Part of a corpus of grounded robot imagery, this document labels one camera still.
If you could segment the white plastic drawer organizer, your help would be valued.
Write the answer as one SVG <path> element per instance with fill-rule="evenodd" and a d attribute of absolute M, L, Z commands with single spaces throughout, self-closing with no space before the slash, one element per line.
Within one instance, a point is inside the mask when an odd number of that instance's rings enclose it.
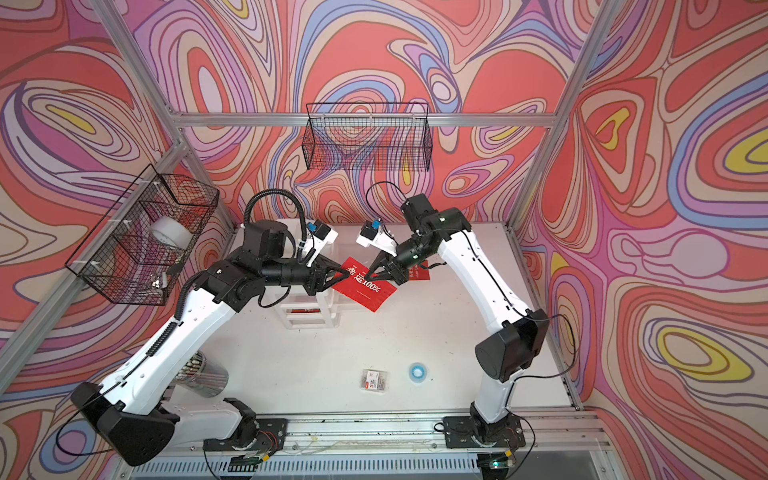
<path fill-rule="evenodd" d="M 300 240 L 300 222 L 298 219 L 281 220 L 287 224 L 288 230 Z M 333 259 L 336 253 L 336 245 L 326 247 L 322 255 Z M 294 287 L 287 298 L 277 308 L 277 315 L 288 330 L 300 329 L 331 329 L 339 326 L 340 313 L 338 313 L 338 294 L 329 289 L 309 296 L 302 287 Z M 321 314 L 295 315 L 292 309 L 320 309 Z"/>

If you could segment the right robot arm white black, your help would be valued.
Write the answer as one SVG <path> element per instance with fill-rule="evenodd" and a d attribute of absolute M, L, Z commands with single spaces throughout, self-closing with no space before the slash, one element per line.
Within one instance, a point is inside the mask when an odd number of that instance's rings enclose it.
<path fill-rule="evenodd" d="M 379 221 L 367 221 L 361 228 L 357 243 L 379 250 L 365 279 L 402 285 L 409 281 L 411 268 L 434 255 L 456 274 L 489 332 L 475 347 L 484 377 L 470 404 L 469 425 L 461 433 L 489 445 L 511 426 L 508 406 L 515 382 L 539 355 L 550 317 L 541 309 L 531 310 L 507 285 L 460 210 L 439 211 L 423 194 L 406 199 L 400 210 L 411 230 L 402 243 Z"/>

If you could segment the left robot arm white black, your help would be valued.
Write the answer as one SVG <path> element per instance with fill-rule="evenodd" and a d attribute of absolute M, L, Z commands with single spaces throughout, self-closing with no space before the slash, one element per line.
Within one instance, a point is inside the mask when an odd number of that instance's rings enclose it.
<path fill-rule="evenodd" d="M 83 382 L 71 395 L 77 411 L 132 467 L 168 447 L 197 442 L 248 451 L 265 439 L 268 453 L 280 448 L 276 435 L 264 432 L 255 413 L 236 398 L 201 410 L 163 402 L 206 340 L 267 287 L 301 286 L 314 296 L 349 276 L 323 255 L 338 234 L 321 221 L 302 227 L 305 237 L 291 257 L 284 254 L 291 238 L 286 224 L 258 220 L 243 232 L 240 247 L 184 284 L 174 315 L 137 353 L 101 382 Z"/>

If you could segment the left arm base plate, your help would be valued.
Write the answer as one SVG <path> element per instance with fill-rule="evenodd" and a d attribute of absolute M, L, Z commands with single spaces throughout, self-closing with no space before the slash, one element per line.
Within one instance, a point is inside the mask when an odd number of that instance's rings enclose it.
<path fill-rule="evenodd" d="M 226 439 L 206 439 L 205 451 L 257 452 L 274 454 L 283 449 L 289 421 L 286 418 L 261 418 L 241 423 Z"/>

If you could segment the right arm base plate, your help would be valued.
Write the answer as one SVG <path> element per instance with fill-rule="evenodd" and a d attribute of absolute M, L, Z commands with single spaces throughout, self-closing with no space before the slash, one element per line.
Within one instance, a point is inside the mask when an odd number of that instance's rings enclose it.
<path fill-rule="evenodd" d="M 448 449 L 506 448 L 515 452 L 527 444 L 520 418 L 511 414 L 495 423 L 469 415 L 447 416 L 436 427 Z"/>

